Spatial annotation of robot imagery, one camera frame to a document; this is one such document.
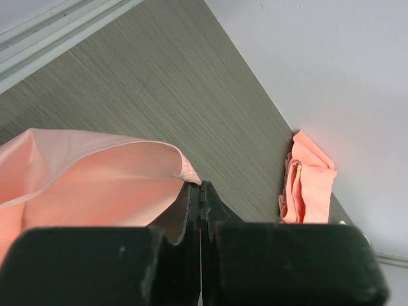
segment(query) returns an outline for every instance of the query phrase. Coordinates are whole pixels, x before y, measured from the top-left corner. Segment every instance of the unfolded pink cloth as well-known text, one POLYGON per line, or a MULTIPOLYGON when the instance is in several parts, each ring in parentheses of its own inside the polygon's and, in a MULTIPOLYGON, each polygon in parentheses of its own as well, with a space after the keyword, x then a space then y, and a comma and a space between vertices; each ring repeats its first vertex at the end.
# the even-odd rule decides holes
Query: unfolded pink cloth
POLYGON ((0 264, 37 226, 146 226, 184 183, 201 184, 178 148, 127 136, 30 129, 0 146, 0 264))
POLYGON ((286 160, 285 186, 279 196, 286 223, 327 223, 330 195, 336 177, 333 162, 302 131, 293 137, 286 160))

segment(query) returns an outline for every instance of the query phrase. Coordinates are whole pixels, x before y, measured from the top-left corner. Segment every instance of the folded cloth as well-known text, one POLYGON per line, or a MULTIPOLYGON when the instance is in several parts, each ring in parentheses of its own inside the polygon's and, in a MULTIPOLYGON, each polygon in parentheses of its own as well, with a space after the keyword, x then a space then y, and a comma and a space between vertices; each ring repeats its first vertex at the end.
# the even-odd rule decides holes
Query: folded cloth
POLYGON ((0 264, 37 226, 145 226, 201 184, 167 143, 88 131, 29 129, 0 146, 0 264))
POLYGON ((327 223, 337 174, 334 164, 302 131, 293 141, 285 163, 283 194, 279 196, 280 217, 287 223, 327 223))

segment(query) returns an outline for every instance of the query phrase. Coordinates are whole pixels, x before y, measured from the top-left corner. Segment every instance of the pink towel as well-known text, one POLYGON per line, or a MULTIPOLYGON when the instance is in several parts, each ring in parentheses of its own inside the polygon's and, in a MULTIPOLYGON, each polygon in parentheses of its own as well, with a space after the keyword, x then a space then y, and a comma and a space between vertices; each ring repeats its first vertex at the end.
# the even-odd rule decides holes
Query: pink towel
POLYGON ((36 226, 145 226, 201 184, 178 148, 126 136, 30 129, 0 146, 0 263, 36 226))
POLYGON ((333 162, 303 132, 293 137, 286 160, 280 216, 287 223, 327 223, 330 195, 336 177, 333 162))

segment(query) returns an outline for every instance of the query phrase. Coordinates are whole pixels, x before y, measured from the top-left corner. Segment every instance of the folded pink cloth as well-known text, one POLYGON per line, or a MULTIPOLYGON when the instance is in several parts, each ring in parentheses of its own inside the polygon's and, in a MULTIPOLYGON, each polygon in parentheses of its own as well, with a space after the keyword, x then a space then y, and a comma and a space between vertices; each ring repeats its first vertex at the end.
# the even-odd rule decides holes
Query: folded pink cloth
POLYGON ((201 184, 178 148, 126 136, 30 129, 0 146, 0 263, 36 226, 145 226, 201 184))
POLYGON ((280 216, 287 223, 327 223, 336 177, 333 162, 303 132, 293 137, 286 160, 285 186, 279 196, 280 216))

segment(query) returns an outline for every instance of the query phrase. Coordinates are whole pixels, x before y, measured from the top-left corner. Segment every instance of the cloth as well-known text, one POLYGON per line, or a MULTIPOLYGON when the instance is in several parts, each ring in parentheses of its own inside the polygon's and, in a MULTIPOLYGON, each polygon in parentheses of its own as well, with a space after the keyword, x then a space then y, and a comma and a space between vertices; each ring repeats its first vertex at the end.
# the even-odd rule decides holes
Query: cloth
POLYGON ((0 263, 37 226, 146 226, 184 181, 201 184, 167 143, 73 130, 30 129, 0 146, 0 263))
POLYGON ((287 223, 327 223, 336 177, 333 162, 302 131, 293 137, 286 160, 285 186, 279 196, 280 216, 287 223))

